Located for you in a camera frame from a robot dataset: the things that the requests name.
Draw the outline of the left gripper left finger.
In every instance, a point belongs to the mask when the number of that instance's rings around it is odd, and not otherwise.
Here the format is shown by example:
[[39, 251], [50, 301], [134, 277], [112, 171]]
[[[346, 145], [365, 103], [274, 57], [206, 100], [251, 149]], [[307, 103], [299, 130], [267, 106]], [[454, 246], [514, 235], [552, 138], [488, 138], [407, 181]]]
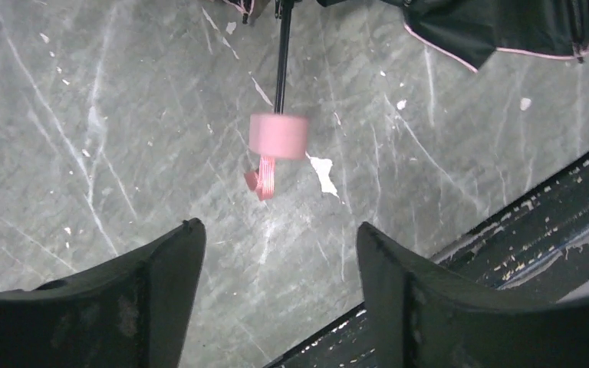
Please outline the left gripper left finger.
[[0, 367], [177, 367], [205, 249], [193, 218], [85, 271], [0, 292]]

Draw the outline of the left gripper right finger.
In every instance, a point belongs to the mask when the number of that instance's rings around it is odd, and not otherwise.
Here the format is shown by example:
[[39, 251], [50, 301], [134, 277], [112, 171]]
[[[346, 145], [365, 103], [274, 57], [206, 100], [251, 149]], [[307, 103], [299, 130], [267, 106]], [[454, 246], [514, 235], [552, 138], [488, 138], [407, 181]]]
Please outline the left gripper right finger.
[[381, 367], [589, 367], [589, 296], [552, 303], [497, 291], [369, 223], [357, 259]]

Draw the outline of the pink folding umbrella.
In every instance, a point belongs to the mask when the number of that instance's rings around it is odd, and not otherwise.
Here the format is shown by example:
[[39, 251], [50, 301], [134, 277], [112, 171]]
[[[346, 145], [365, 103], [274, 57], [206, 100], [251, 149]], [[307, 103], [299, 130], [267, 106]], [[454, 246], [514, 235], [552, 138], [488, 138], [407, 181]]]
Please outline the pink folding umbrella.
[[[584, 61], [589, 50], [589, 1], [393, 1], [404, 28], [424, 44], [477, 71], [496, 51], [555, 60]], [[303, 159], [308, 122], [287, 115], [285, 83], [291, 17], [296, 3], [276, 1], [280, 22], [277, 87], [273, 113], [256, 113], [249, 124], [248, 147], [259, 155], [258, 168], [245, 181], [261, 201], [275, 191], [275, 161]]]

